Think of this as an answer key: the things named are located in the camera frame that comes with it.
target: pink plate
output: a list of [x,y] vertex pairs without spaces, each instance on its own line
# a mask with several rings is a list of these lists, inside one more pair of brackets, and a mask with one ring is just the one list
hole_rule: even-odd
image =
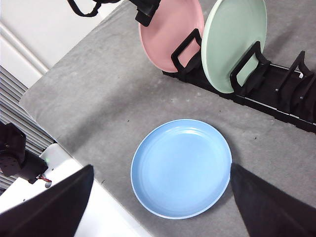
[[[161,0],[150,25],[139,24],[139,35],[151,62],[165,72],[175,73],[171,54],[195,28],[202,37],[204,18],[198,0]],[[180,63],[185,67],[199,49],[193,40],[180,54]]]

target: green plate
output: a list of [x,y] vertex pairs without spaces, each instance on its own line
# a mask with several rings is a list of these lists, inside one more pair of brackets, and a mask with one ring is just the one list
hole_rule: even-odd
[[[205,24],[201,55],[205,75],[222,93],[232,93],[230,73],[245,52],[267,37],[267,9],[264,0],[217,0]],[[237,76],[243,85],[257,67],[255,56]]]

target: black strap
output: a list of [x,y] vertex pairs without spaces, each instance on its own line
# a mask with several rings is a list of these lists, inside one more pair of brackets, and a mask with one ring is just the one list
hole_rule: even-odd
[[100,1],[97,1],[92,12],[90,13],[87,13],[87,14],[83,14],[79,7],[77,6],[77,4],[75,3],[74,0],[67,0],[70,7],[72,8],[72,10],[75,12],[75,14],[77,14],[78,16],[84,16],[84,17],[93,17],[93,16],[96,16],[98,14],[98,9],[100,8],[101,6],[101,2]]

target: red wire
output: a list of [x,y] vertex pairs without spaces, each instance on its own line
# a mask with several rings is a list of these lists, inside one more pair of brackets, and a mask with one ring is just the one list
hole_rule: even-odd
[[44,178],[42,175],[39,177],[39,179],[42,179],[42,180],[44,180],[44,181],[46,181],[46,182],[48,182],[48,183],[51,183],[51,180],[50,180],[50,179],[46,179],[46,178]]

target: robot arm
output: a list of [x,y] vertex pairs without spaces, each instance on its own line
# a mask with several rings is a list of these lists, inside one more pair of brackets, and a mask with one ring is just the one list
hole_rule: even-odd
[[0,169],[33,184],[48,169],[44,160],[25,150],[26,135],[12,123],[0,122]]
[[[96,2],[95,7],[90,13],[84,14],[80,11],[75,0],[67,0],[75,14],[83,17],[93,17],[98,14],[98,9],[103,3],[116,3],[120,0],[93,0]],[[134,5],[137,6],[137,15],[135,20],[144,26],[149,26],[156,10],[159,7],[160,0],[130,0]]]

